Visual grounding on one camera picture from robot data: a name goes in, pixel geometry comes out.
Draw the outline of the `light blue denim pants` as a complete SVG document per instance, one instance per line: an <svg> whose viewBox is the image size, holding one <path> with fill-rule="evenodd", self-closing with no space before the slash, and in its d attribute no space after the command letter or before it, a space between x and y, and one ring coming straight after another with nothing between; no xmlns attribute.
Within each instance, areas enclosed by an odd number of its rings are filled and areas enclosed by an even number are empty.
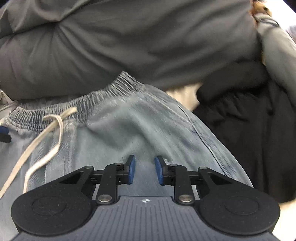
<svg viewBox="0 0 296 241"><path fill-rule="evenodd" d="M102 90L81 97L20 101L1 124L11 142L1 144L1 183L17 161L50 122L44 117L77 112L63 119L63 130L53 129L22 165L1 198L1 240L11 240L17 229L11 205L23 186L35 189L84 166L103 169L135 156L132 185L121 185L119 194L170 196L170 186L159 185L154 160L190 170L201 166L250 185L241 165L206 125L165 92L137 82L126 72Z"/></svg>

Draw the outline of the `cream cartoon bear bedsheet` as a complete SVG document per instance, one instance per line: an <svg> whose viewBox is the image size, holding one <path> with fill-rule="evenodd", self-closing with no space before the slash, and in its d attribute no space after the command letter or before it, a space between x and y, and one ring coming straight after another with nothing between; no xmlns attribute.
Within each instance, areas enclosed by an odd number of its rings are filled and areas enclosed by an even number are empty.
<svg viewBox="0 0 296 241"><path fill-rule="evenodd" d="M198 105L197 91L202 86L202 83L186 85L178 88L169 89L166 94L177 100L185 108L193 111Z"/></svg>

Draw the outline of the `black garment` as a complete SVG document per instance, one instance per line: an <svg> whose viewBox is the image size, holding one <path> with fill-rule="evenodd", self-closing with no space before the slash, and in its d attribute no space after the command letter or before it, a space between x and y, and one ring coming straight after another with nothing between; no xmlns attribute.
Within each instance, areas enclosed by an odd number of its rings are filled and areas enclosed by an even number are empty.
<svg viewBox="0 0 296 241"><path fill-rule="evenodd" d="M283 203L295 199L295 102L256 61L204 78L194 114L241 164L253 186Z"/></svg>

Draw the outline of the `dark grey pillow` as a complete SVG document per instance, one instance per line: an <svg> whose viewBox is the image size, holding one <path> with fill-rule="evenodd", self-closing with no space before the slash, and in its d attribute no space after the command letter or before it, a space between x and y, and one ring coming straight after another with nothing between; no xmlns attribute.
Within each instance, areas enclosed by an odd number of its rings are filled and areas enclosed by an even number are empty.
<svg viewBox="0 0 296 241"><path fill-rule="evenodd" d="M1 89L12 99L82 95L125 71L169 89L260 56L250 1L8 1Z"/></svg>

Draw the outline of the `grey neck pillow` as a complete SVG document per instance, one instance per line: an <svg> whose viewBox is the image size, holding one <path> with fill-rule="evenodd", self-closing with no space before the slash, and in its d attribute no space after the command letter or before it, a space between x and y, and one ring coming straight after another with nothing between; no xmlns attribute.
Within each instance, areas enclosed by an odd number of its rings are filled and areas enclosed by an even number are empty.
<svg viewBox="0 0 296 241"><path fill-rule="evenodd" d="M258 13L253 17L257 21L267 71L295 103L295 42L271 16Z"/></svg>

